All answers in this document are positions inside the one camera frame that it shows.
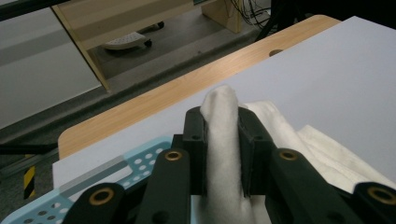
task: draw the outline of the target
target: yellow and black striped tape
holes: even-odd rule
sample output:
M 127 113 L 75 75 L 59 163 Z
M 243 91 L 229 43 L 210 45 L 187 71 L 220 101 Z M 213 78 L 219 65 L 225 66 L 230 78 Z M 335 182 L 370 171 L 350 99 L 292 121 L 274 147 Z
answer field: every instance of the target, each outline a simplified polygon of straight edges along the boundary
M 23 176 L 23 199 L 35 195 L 35 167 L 29 167 Z

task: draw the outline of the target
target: white cloth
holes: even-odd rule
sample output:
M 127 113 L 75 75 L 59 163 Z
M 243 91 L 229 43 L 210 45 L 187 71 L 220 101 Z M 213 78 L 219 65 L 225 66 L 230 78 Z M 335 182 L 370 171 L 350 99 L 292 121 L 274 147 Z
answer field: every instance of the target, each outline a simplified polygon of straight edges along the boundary
M 298 150 L 330 184 L 352 192 L 354 185 L 375 181 L 396 188 L 366 162 L 324 133 L 305 126 L 295 132 L 271 102 L 243 105 L 253 111 L 277 147 Z M 201 113 L 208 124 L 207 197 L 198 197 L 198 223 L 270 223 L 263 196 L 244 198 L 240 182 L 238 101 L 235 92 L 221 86 L 207 94 Z

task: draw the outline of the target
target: white cabinet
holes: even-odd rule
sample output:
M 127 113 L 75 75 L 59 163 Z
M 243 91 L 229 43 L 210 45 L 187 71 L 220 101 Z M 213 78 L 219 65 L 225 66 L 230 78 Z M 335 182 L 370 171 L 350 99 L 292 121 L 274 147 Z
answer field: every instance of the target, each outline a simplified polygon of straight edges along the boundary
M 49 8 L 0 21 L 0 129 L 99 86 Z

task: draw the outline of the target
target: black mechanical part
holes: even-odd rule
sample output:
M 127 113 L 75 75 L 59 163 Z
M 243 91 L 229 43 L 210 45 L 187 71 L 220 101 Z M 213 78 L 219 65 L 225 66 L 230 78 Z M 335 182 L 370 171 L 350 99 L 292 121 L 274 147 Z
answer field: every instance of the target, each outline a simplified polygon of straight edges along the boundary
M 272 223 L 396 223 L 394 189 L 377 183 L 360 183 L 353 194 L 338 189 L 328 184 L 301 153 L 276 148 L 254 113 L 244 108 L 239 108 L 238 113 L 243 191 L 246 197 L 266 195 L 266 210 Z M 175 134 L 172 148 L 158 156 L 150 177 L 126 193 L 114 190 L 116 200 L 104 203 L 114 204 L 113 210 L 106 213 L 92 209 L 93 204 L 87 199 L 95 198 L 92 196 L 95 192 L 96 195 L 109 194 L 97 191 L 105 187 L 87 190 L 70 209 L 65 221 L 77 224 L 190 223 L 191 195 L 205 197 L 206 193 L 206 133 L 200 108 L 189 110 L 184 133 Z M 117 222 L 114 222 L 115 214 L 120 218 Z M 102 222 L 96 220 L 99 216 L 103 216 Z
M 191 220 L 190 156 L 171 148 L 157 157 L 136 224 L 186 224 Z
M 396 190 L 374 182 L 356 185 L 351 207 L 365 223 L 396 223 Z
M 256 114 L 239 107 L 238 116 L 241 183 L 244 196 L 265 195 L 269 181 L 269 162 L 276 145 Z
M 63 224 L 116 224 L 127 218 L 124 188 L 104 183 L 87 189 L 70 208 Z
M 206 195 L 206 122 L 200 107 L 187 111 L 183 131 L 183 148 L 191 160 L 191 195 Z
M 265 205 L 272 223 L 363 223 L 303 154 L 274 150 L 270 172 L 270 189 L 276 190 L 269 190 Z M 283 209 L 289 219 L 282 219 Z

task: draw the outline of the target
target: floor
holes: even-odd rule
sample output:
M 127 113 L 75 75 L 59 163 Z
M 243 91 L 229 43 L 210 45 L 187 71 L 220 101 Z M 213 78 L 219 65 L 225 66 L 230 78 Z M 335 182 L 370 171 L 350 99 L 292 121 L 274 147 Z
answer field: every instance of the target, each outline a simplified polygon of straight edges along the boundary
M 98 88 L 0 130 L 0 142 L 56 142 L 68 127 L 241 49 L 253 43 L 259 33 L 258 28 L 243 23 L 242 32 L 234 34 L 203 16 L 199 8 L 164 23 L 162 29 L 153 26 L 141 32 L 152 41 L 149 49 L 143 45 L 119 51 L 95 49 L 111 92 Z M 22 198 L 24 171 L 4 174 L 5 168 L 20 159 L 0 158 L 0 220 L 52 190 L 51 165 L 58 160 L 56 150 L 35 166 L 35 196 L 28 200 Z

